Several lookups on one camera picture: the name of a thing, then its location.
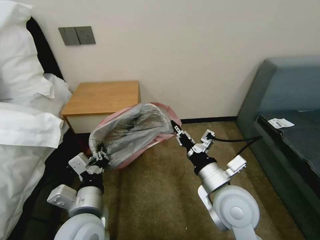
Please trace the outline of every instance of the white wall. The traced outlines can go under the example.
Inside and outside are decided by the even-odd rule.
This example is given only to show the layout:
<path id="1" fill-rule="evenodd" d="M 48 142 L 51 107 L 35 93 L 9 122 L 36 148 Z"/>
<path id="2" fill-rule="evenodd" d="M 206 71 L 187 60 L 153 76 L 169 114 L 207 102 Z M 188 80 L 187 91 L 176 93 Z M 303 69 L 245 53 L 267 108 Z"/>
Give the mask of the white wall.
<path id="1" fill-rule="evenodd" d="M 235 116 L 263 59 L 320 54 L 319 0 L 21 1 L 72 89 L 137 79 L 180 118 Z M 64 45 L 58 27 L 88 25 L 96 45 Z"/>

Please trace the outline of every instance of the garbage bag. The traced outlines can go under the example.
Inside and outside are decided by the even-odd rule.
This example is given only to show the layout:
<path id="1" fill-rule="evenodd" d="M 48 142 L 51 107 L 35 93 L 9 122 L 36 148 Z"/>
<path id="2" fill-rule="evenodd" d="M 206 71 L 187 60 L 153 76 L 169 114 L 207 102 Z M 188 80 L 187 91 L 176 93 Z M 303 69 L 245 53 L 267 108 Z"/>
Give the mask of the garbage bag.
<path id="1" fill-rule="evenodd" d="M 123 168 L 148 148 L 173 137 L 171 120 L 181 125 L 174 111 L 161 103 L 125 108 L 107 117 L 90 134 L 92 155 L 104 158 L 107 168 Z"/>

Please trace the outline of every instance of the gray light switch panel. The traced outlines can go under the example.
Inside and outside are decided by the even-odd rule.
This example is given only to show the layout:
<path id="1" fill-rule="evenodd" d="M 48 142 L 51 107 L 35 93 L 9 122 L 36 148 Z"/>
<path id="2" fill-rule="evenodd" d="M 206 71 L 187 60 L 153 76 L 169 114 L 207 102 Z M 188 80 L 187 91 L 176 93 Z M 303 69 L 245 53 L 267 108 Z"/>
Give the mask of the gray light switch panel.
<path id="1" fill-rule="evenodd" d="M 75 27 L 80 44 L 96 44 L 93 32 L 90 26 L 88 27 Z"/>
<path id="2" fill-rule="evenodd" d="M 59 32 L 66 46 L 80 45 L 76 30 L 74 27 L 59 28 Z"/>

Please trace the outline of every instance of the sofa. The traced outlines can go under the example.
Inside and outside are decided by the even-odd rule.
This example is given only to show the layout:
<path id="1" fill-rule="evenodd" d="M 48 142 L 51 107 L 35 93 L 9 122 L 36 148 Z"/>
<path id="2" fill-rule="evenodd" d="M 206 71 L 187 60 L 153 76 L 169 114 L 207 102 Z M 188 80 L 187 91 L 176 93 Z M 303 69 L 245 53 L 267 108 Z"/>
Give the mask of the sofa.
<path id="1" fill-rule="evenodd" d="M 276 128 L 271 119 L 291 127 Z M 266 59 L 236 124 L 306 239 L 320 239 L 320 56 Z"/>

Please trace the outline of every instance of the paper receipt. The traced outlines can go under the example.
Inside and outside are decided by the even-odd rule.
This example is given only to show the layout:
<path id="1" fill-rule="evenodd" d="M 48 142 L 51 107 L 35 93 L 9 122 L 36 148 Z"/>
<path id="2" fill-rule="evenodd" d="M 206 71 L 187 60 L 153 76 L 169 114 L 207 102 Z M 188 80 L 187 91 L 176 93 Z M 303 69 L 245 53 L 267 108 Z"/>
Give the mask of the paper receipt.
<path id="1" fill-rule="evenodd" d="M 294 126 L 294 124 L 292 122 L 289 122 L 288 120 L 285 120 L 284 118 L 282 118 L 282 119 L 273 118 L 273 119 L 269 120 L 268 122 L 276 129 Z"/>

